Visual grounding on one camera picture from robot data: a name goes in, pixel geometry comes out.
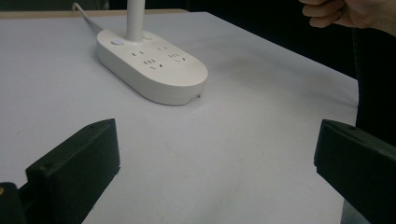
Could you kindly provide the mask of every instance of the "power cord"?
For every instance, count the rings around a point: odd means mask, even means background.
[[[76,11],[76,9],[78,9],[78,11],[82,14],[82,16],[84,17],[84,19],[90,23],[92,26],[94,26],[96,29],[102,31],[104,30],[100,25],[98,25],[96,22],[94,22],[93,20],[91,20],[91,18],[84,12],[84,10],[81,8],[81,6],[78,3],[73,3],[72,5],[72,11]]]

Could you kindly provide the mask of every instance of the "power strip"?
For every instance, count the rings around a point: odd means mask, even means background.
[[[185,105],[201,95],[206,67],[187,52],[149,32],[142,41],[126,38],[126,30],[104,30],[97,36],[99,61],[150,101]]]

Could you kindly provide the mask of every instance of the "white pole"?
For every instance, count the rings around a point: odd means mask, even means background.
[[[140,43],[143,40],[143,17],[146,0],[128,0],[126,39]]]

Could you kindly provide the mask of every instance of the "electrical outlet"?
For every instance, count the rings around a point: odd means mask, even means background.
[[[150,101],[185,105],[198,98],[207,80],[196,58],[149,32],[142,42],[124,38],[126,30],[104,30],[97,36],[99,61]]]

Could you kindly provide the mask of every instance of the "white table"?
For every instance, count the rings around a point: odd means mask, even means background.
[[[82,18],[0,21],[0,181],[21,187],[31,163],[114,118],[121,169],[84,223],[338,224],[343,198],[313,160],[322,119],[354,124],[357,81],[205,12],[145,29],[206,65],[201,98],[142,98],[98,62]]]

